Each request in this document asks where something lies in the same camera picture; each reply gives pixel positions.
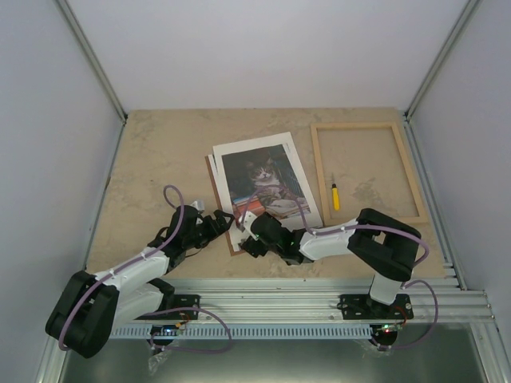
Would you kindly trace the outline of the white mat board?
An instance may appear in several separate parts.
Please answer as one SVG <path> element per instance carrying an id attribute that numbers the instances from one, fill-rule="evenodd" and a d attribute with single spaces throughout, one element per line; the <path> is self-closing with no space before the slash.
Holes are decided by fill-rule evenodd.
<path id="1" fill-rule="evenodd" d="M 241 232 L 238 228 L 238 219 L 240 216 L 244 215 L 249 210 L 245 208 L 243 210 L 243 213 L 240 216 L 236 216 L 233 208 L 231 199 L 229 196 L 229 190 L 226 180 L 226 175 L 224 172 L 224 165 L 222 163 L 222 157 L 226 156 L 227 154 L 235 153 L 235 152 L 244 152 L 248 150 L 252 150 L 255 148 L 264 148 L 274 145 L 283 145 L 284 149 L 288 155 L 288 158 L 291 162 L 291 166 L 295 170 L 295 174 L 298 176 L 298 180 L 300 183 L 300 186 L 304 192 L 305 198 L 307 199 L 307 202 L 310 207 L 310 212 L 306 213 L 303 211 L 302 208 L 299 209 L 299 214 L 292 216 L 287 219 L 278 219 L 274 215 L 272 215 L 274 218 L 279 220 L 282 225 L 289 229 L 300 229 L 303 227 L 303 221 L 300 217 L 300 214 L 303 213 L 305 215 L 307 224 L 311 227 L 321 227 L 323 225 L 322 219 L 320 217 L 319 209 L 316 206 L 314 197 L 312 195 L 311 187 L 307 181 L 307 177 L 305 174 L 305 171 L 303 169 L 303 166 L 301 164 L 301 161 L 299 159 L 299 154 L 296 150 L 294 141 L 292 139 L 292 136 L 289 132 L 279 133 L 272 136 L 265 136 L 261 138 L 255 138 L 250 140 L 241 140 L 229 144 L 220 144 L 213 148 L 212 154 L 214 156 L 214 160 L 216 162 L 216 170 L 217 170 L 217 177 L 216 177 L 216 186 L 220 197 L 220 202 L 223 208 L 223 211 L 233 214 L 235 216 L 236 222 L 232 224 L 232 228 L 229 230 L 229 234 L 231 236 L 231 242 L 232 245 L 237 245 L 240 249 L 240 243 L 247 237 L 243 232 Z"/>

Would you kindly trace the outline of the cat and books photo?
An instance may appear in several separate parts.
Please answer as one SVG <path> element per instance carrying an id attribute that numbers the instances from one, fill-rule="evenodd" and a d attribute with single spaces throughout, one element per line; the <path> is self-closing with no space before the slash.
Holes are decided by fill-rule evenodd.
<path id="1" fill-rule="evenodd" d="M 236 216 L 245 208 L 278 219 L 311 211 L 283 145 L 227 154 L 222 163 Z"/>

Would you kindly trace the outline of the aluminium corner post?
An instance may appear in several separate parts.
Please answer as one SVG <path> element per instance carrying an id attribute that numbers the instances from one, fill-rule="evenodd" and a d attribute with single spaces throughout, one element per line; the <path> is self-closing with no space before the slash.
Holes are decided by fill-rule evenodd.
<path id="1" fill-rule="evenodd" d="M 454 50 L 456 44 L 459 42 L 462 34 L 468 27 L 471 19 L 477 12 L 478 7 L 481 5 L 481 0 L 469 0 L 465 2 L 461 13 L 458 15 L 455 23 L 450 28 L 449 33 L 446 36 L 446 39 L 442 43 L 442 46 L 438 53 L 436 54 L 432 64 L 428 68 L 426 75 L 424 76 L 421 84 L 418 87 L 417 92 L 412 97 L 412 100 L 407 107 L 407 109 L 403 112 L 404 120 L 407 123 L 411 122 L 411 119 L 415 112 L 418 109 L 422 99 L 430 90 L 430 87 L 435 82 L 438 74 L 440 73 L 442 67 L 447 62 L 450 54 Z"/>
<path id="2" fill-rule="evenodd" d="M 123 108 L 121 101 L 114 90 L 103 66 L 101 65 L 92 44 L 87 38 L 77 15 L 73 11 L 71 5 L 66 0 L 55 0 L 53 2 L 60 14 L 65 20 L 71 34 L 73 35 L 79 49 L 85 56 L 85 60 L 93 71 L 94 76 L 99 81 L 109 103 L 112 105 L 122 124 L 125 124 L 128 118 L 128 113 Z"/>

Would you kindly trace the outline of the aluminium rail base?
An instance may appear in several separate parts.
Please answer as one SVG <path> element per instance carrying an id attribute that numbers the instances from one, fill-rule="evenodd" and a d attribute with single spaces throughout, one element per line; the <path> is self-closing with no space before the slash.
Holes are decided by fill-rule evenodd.
<path id="1" fill-rule="evenodd" d="M 365 294 L 371 280 L 334 278 L 168 279 L 178 294 L 198 294 L 200 307 L 226 323 L 341 323 L 342 294 Z M 492 322 L 481 290 L 463 290 L 455 278 L 428 278 L 438 297 L 440 323 Z"/>

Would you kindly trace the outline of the right aluminium corner post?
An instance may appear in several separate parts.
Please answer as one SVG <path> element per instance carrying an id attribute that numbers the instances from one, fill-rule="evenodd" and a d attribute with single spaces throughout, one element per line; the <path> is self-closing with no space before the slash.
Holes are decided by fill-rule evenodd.
<path id="1" fill-rule="evenodd" d="M 449 33 L 446 36 L 446 39 L 442 43 L 442 46 L 438 53 L 436 54 L 432 64 L 428 68 L 426 75 L 424 76 L 421 84 L 418 87 L 417 92 L 412 97 L 412 100 L 407 107 L 407 109 L 403 112 L 404 120 L 407 123 L 411 122 L 411 119 L 415 112 L 418 109 L 422 99 L 430 90 L 430 87 L 435 82 L 438 74 L 440 73 L 442 67 L 447 62 L 450 54 L 454 50 L 456 44 L 459 42 L 462 34 L 468 27 L 471 19 L 477 12 L 478 7 L 481 5 L 481 0 L 469 0 L 465 2 L 461 13 L 458 15 L 455 23 L 450 28 Z"/>

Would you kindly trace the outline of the yellow handled screwdriver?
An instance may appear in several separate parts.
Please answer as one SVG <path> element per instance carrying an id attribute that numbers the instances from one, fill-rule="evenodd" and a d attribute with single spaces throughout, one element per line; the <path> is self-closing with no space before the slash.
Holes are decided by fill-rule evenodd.
<path id="1" fill-rule="evenodd" d="M 339 197 L 339 189 L 337 183 L 335 182 L 335 175 L 331 173 L 331 198 L 332 205 L 335 211 L 340 211 L 340 197 Z"/>

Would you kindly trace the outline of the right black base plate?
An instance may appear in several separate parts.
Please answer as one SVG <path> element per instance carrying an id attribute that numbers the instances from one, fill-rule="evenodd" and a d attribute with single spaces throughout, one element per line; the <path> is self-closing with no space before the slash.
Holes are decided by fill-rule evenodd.
<path id="1" fill-rule="evenodd" d="M 344 320 L 408 320 L 414 312 L 408 294 L 398 294 L 390 305 L 376 302 L 368 294 L 342 294 L 337 309 Z"/>

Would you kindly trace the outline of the left aluminium corner post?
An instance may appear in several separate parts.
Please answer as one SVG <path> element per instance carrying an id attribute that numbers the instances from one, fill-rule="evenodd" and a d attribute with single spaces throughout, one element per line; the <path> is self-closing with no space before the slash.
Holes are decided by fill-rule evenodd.
<path id="1" fill-rule="evenodd" d="M 109 103 L 112 105 L 122 124 L 125 124 L 128 118 L 128 113 L 123 108 L 121 101 L 114 90 L 103 66 L 101 65 L 92 44 L 87 38 L 77 15 L 73 11 L 71 5 L 66 0 L 55 0 L 53 2 L 60 14 L 65 20 L 71 34 L 73 35 L 79 49 L 85 56 L 85 60 L 93 71 L 94 76 L 99 81 Z"/>

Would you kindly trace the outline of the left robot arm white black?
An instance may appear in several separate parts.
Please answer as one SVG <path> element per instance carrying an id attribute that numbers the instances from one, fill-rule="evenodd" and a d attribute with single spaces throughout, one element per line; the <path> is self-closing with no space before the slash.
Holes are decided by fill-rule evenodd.
<path id="1" fill-rule="evenodd" d="M 195 320 L 200 298 L 176 294 L 163 276 L 190 250 L 202 250 L 227 232 L 235 217 L 221 210 L 203 216 L 191 205 L 178 207 L 140 254 L 102 272 L 80 270 L 61 293 L 45 332 L 82 357 L 96 355 L 111 332 L 135 319 Z"/>

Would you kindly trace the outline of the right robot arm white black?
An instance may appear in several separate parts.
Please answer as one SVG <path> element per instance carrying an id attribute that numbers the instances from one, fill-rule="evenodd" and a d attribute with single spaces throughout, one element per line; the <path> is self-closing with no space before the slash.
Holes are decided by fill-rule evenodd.
<path id="1" fill-rule="evenodd" d="M 326 228 L 289 230 L 269 213 L 242 214 L 238 227 L 246 235 L 240 248 L 254 258 L 269 251 L 287 265 L 314 263 L 338 255 L 355 255 L 374 271 L 366 308 L 375 318 L 395 309 L 400 287 L 429 254 L 422 235 L 413 227 L 364 208 L 358 218 Z"/>

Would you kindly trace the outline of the wooden photo frame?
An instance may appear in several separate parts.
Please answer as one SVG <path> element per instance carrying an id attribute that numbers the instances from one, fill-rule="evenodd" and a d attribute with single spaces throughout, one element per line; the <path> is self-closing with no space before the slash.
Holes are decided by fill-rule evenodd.
<path id="1" fill-rule="evenodd" d="M 425 224 L 429 213 L 401 125 L 393 122 L 311 125 L 323 222 L 332 226 L 371 207 L 406 224 Z M 340 211 L 331 198 L 331 173 Z"/>

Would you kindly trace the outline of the brown fibreboard backing panel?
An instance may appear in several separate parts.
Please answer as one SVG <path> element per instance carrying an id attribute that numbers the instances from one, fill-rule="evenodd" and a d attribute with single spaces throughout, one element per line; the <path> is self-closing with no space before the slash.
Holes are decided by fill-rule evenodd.
<path id="1" fill-rule="evenodd" d="M 216 186 L 217 170 L 216 170 L 216 162 L 214 160 L 214 156 L 213 155 L 207 155 L 205 157 L 205 162 L 206 162 L 206 165 L 207 165 L 209 178 L 211 180 L 212 190 L 213 190 L 213 193 L 214 193 L 214 196 L 215 196 L 216 205 L 217 205 L 217 207 L 220 210 L 223 210 L 221 202 L 220 202 L 220 197 L 219 197 L 219 193 L 218 193 L 218 190 L 217 190 L 217 186 Z M 227 240 L 227 245 L 228 245 L 229 253 L 230 253 L 231 256 L 236 256 L 236 255 L 243 254 L 244 251 L 240 250 L 237 245 L 235 245 L 235 246 L 232 245 L 231 236 L 229 234 L 229 231 L 227 231 L 225 233 L 225 237 L 226 237 L 226 240 Z"/>

